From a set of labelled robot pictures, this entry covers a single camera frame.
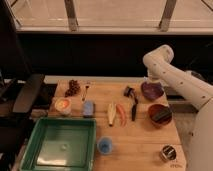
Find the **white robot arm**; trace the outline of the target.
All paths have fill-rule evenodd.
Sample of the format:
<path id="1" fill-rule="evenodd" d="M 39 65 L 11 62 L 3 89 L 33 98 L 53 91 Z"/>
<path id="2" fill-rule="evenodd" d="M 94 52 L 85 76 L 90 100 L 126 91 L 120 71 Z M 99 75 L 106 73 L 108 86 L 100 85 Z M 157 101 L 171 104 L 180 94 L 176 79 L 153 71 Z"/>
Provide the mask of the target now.
<path id="1" fill-rule="evenodd" d="M 172 66 L 173 57 L 173 49 L 161 45 L 145 54 L 143 63 L 198 110 L 186 171 L 213 171 L 213 85 Z"/>

